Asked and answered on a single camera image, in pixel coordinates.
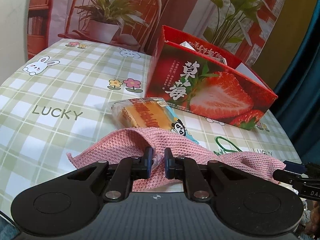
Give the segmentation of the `red strawberry cardboard box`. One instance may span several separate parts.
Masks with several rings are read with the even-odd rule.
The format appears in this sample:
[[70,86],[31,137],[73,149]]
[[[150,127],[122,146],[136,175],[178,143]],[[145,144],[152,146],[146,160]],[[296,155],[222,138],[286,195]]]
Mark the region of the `red strawberry cardboard box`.
[[230,52],[164,25],[153,52],[145,94],[171,107],[252,129],[277,99]]

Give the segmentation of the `packaged cake snack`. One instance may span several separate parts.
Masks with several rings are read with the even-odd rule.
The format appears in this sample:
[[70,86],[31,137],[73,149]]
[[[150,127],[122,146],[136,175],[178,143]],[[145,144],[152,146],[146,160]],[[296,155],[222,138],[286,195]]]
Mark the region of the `packaged cake snack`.
[[199,142],[163,98],[134,98],[108,104],[109,114],[121,128],[161,128]]

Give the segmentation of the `green rubber band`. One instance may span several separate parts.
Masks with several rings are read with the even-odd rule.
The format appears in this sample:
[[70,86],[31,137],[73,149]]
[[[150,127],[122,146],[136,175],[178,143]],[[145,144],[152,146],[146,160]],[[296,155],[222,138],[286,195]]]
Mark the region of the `green rubber band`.
[[236,146],[235,143],[228,140],[225,137],[217,136],[215,137],[215,142],[217,146],[219,147],[218,151],[214,151],[216,155],[222,155],[226,153],[236,153],[236,152],[242,152],[242,150]]

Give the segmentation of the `pink room scene backdrop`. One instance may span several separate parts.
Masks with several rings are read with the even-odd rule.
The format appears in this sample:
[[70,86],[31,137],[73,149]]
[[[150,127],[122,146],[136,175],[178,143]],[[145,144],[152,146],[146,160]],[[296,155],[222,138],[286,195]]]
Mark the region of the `pink room scene backdrop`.
[[223,48],[251,66],[285,0],[30,0],[27,53],[61,38],[151,54],[164,25]]

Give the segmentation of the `green plaid tablecloth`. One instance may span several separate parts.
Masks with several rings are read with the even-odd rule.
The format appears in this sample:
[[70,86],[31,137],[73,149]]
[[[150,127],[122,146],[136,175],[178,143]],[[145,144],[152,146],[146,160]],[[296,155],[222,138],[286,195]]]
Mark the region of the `green plaid tablecloth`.
[[62,39],[1,75],[1,211],[23,190],[74,170],[117,129],[110,102],[143,97],[151,56]]

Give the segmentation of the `pink knitted cloth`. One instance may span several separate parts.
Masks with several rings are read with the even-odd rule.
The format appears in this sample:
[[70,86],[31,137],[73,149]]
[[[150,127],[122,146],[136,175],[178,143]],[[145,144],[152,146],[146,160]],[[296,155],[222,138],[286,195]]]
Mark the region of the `pink knitted cloth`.
[[171,149],[174,157],[188,157],[198,164],[217,160],[241,171],[274,182],[275,170],[283,170],[285,164],[271,156],[255,152],[236,152],[216,155],[188,138],[160,128],[125,128],[114,131],[76,157],[67,154],[75,168],[81,168],[99,160],[117,164],[121,159],[142,156],[147,147],[153,149],[153,165],[150,179],[134,182],[133,190],[142,192],[170,184],[165,177],[164,150]]

